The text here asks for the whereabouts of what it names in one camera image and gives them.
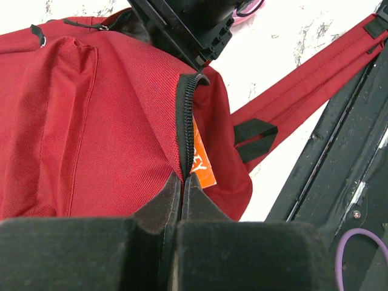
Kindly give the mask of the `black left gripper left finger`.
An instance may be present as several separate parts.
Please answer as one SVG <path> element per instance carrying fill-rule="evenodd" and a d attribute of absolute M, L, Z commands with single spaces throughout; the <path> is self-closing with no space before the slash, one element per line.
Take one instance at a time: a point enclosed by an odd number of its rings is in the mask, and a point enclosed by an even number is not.
<path fill-rule="evenodd" d="M 181 183 L 130 217 L 15 218 L 1 223 L 2 290 L 167 290 Z"/>

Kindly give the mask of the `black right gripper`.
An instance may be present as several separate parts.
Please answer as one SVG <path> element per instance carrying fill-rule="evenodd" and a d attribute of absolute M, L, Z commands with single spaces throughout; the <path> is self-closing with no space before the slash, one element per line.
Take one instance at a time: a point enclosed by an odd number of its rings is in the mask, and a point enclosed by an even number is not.
<path fill-rule="evenodd" d="M 173 47 L 186 64 L 200 72 L 216 60 L 232 38 L 233 12 L 247 1 L 129 1 L 147 28 L 154 28 L 156 46 Z"/>

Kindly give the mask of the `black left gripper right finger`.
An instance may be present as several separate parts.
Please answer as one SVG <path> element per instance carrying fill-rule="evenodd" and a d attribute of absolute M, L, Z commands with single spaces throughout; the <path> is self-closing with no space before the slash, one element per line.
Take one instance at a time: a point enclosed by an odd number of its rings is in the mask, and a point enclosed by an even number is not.
<path fill-rule="evenodd" d="M 177 290 L 335 290 L 318 231 L 300 222 L 235 222 L 204 193 L 184 186 L 176 237 Z"/>

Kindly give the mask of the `pink blue pencil case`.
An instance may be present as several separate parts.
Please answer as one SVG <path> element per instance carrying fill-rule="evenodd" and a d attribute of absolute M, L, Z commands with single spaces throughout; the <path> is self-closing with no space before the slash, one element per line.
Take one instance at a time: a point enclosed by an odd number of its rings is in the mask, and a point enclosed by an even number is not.
<path fill-rule="evenodd" d="M 263 8 L 265 0 L 246 1 L 243 5 L 238 7 L 232 14 L 233 26 L 242 24 L 253 17 L 257 11 Z"/>

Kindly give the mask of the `orange green Treehouse book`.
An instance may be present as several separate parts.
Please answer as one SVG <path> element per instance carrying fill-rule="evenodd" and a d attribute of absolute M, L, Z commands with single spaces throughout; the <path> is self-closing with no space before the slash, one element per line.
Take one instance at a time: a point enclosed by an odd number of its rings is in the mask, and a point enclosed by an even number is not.
<path fill-rule="evenodd" d="M 216 185 L 216 179 L 195 119 L 193 119 L 193 129 L 194 154 L 190 173 L 196 173 L 200 186 L 202 189 L 206 189 Z"/>

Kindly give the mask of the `red student backpack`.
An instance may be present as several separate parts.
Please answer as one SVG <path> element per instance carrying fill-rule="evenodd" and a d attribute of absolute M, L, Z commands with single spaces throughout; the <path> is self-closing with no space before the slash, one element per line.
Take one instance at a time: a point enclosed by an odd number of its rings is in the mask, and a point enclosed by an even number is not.
<path fill-rule="evenodd" d="M 386 14 L 372 14 L 231 112 L 216 70 L 120 33 L 129 14 L 1 36 L 2 219 L 132 215 L 190 175 L 195 119 L 216 179 L 205 194 L 238 220 L 254 167 L 387 39 Z"/>

